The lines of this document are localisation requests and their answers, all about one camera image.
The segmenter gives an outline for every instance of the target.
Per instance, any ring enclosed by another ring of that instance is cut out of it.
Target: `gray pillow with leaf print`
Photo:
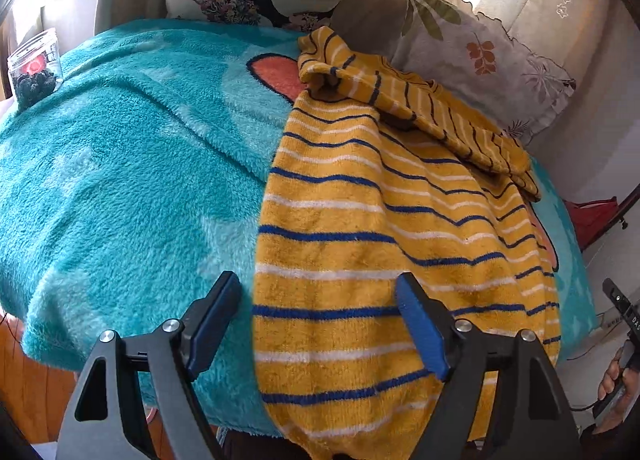
[[[528,144],[568,104],[575,80],[462,0],[407,0],[391,64],[434,79]]]

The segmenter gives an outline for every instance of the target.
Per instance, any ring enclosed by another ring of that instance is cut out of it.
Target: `red fabric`
[[[580,250],[593,240],[599,231],[618,213],[618,199],[595,200],[576,204],[564,201],[571,222],[574,224]]]

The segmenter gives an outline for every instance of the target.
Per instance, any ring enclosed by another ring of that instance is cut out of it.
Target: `blue gripper pad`
[[[202,316],[191,338],[189,360],[186,364],[191,379],[195,380],[200,373],[211,366],[226,328],[238,310],[241,296],[240,280],[235,273],[225,271],[213,285],[207,297],[193,302],[192,305],[210,303],[210,307]]]
[[[414,340],[424,367],[441,380],[446,381],[450,364],[445,355],[444,338],[425,311],[420,297],[427,299],[420,284],[410,273],[396,280],[396,302],[404,323]]]

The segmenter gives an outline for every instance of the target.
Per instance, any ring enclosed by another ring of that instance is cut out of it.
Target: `wooden floor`
[[[0,400],[29,442],[54,442],[74,390],[74,374],[26,357],[19,344],[22,323],[4,312],[0,321]],[[159,458],[174,460],[159,414],[149,432]]]

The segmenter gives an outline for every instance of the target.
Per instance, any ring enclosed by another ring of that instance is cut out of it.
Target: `human hand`
[[[600,385],[598,386],[598,400],[603,400],[603,398],[605,398],[608,393],[611,393],[613,391],[615,382],[620,376],[619,361],[621,355],[622,348],[617,351],[615,357],[609,364],[609,368],[607,368],[607,371],[602,378],[602,382],[600,382]],[[603,423],[593,431],[594,434],[603,433],[622,424],[626,410],[628,410],[629,405],[634,400],[636,392],[638,391],[639,377],[640,376],[638,372],[635,372],[630,368],[626,368],[624,370],[622,375],[622,382],[625,385],[626,393],[611,409]]]

